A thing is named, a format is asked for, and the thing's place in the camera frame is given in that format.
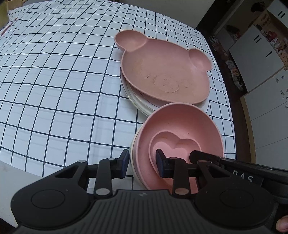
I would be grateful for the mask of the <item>person's right hand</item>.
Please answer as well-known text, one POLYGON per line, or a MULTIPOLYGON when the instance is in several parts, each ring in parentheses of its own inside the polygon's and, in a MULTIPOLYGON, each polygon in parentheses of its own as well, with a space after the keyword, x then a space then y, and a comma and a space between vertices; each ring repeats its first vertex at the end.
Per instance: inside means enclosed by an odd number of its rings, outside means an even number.
POLYGON ((286 233, 288 231, 288 216, 280 218, 276 223, 276 230, 281 233, 286 233))

